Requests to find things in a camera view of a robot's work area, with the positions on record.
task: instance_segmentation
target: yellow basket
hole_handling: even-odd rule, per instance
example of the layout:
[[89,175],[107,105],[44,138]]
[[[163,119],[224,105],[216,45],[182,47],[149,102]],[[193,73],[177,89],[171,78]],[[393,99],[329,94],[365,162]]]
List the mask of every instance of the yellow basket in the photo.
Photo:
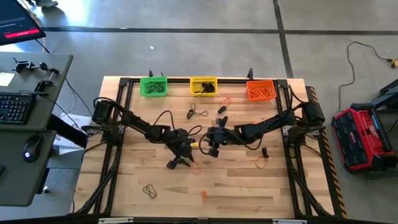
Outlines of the yellow basket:
[[[211,83],[213,84],[215,91],[214,93],[195,93],[197,91],[202,92],[203,87],[202,83]],[[190,93],[193,96],[216,96],[218,93],[217,89],[217,77],[191,77],[190,79]]]

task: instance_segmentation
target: black and orange tape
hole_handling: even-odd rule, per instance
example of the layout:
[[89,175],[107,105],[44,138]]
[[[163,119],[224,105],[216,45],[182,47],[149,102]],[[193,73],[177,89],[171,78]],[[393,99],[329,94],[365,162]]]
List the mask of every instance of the black and orange tape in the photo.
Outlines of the black and orange tape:
[[[306,91],[308,100],[318,102],[317,93],[315,93],[315,89],[313,87],[306,86]],[[323,168],[325,169],[326,179],[328,182],[331,202],[333,204],[335,215],[347,218],[347,211],[344,205],[343,196],[341,194],[341,187],[338,182],[336,168],[333,163],[328,137],[325,131],[322,131],[320,133],[318,138],[318,144],[322,155]]]

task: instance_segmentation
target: keyboard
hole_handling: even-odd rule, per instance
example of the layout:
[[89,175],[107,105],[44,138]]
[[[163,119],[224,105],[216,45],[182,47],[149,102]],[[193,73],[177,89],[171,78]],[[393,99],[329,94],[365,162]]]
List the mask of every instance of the keyboard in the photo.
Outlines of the keyboard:
[[0,92],[0,124],[26,124],[35,99],[34,93]]

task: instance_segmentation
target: computer mouse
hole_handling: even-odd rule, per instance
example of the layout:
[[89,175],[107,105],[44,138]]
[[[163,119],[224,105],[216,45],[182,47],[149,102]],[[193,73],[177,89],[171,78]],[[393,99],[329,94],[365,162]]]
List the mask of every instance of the computer mouse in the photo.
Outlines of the computer mouse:
[[40,142],[42,136],[33,135],[26,140],[24,145],[24,160],[25,162],[34,162],[40,156]]

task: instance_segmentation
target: desk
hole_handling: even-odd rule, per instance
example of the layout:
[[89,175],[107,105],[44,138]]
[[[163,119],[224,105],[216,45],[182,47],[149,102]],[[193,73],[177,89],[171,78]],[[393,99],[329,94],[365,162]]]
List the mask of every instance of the desk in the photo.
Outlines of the desk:
[[[21,73],[12,71],[16,65],[13,57],[17,60],[30,60],[35,65],[45,62],[49,68],[59,70],[60,73],[52,80],[53,86],[45,89],[49,94],[48,98],[56,101],[72,62],[72,55],[0,52],[0,72],[15,73],[9,86],[0,86],[0,91],[34,91],[39,81],[50,78],[50,72],[40,69],[33,72],[24,69]],[[39,184],[43,184],[40,180],[45,181],[48,171],[45,168],[55,134],[69,138],[64,135],[65,132],[69,131],[71,134],[77,132],[52,115],[54,102],[49,99],[37,96],[26,125],[0,124],[0,164],[6,167],[0,176],[0,205],[30,205]],[[22,156],[22,148],[25,141],[36,133],[44,137],[40,145],[40,157],[35,162],[26,163]],[[86,136],[81,132],[77,133],[76,135],[79,135],[85,143]]]
[[[119,79],[120,77],[104,77],[100,96],[115,100]],[[288,82],[299,98],[307,100],[302,79],[290,79]],[[245,84],[219,84],[218,95],[214,98],[192,97],[187,83],[169,83],[168,89],[165,98],[148,99],[139,94],[139,83],[135,83],[129,109],[150,123],[164,110],[171,110],[176,128],[189,130],[198,124],[203,126],[201,133],[194,136],[195,139],[210,126],[215,126],[216,112],[220,102],[227,96],[232,99],[223,114],[229,118],[227,128],[258,122],[277,114],[275,100],[250,102]],[[197,104],[197,111],[209,111],[209,116],[194,116],[187,120],[192,102]],[[297,104],[298,101],[294,99],[293,105]],[[158,124],[171,125],[170,116],[163,116]],[[93,136],[88,147],[97,144],[100,139],[101,136]],[[307,144],[319,150],[316,140],[308,138]],[[105,147],[94,148],[85,154],[75,192],[77,210],[98,185]],[[182,165],[178,165],[175,170],[166,168],[166,163],[174,158],[173,154],[163,144],[151,144],[142,134],[127,128],[111,216],[293,218],[280,130],[265,134],[261,147],[267,147],[270,155],[265,169],[258,169],[254,164],[261,155],[261,150],[250,151],[244,146],[221,146],[219,158],[215,159],[193,148],[193,157],[202,168],[201,174],[195,175],[190,168]],[[322,159],[304,147],[302,159],[308,188],[325,210],[333,214]],[[143,186],[147,184],[152,184],[158,193],[153,200],[142,192]],[[203,190],[207,194],[206,200],[201,196]],[[301,191],[297,192],[302,204]]]

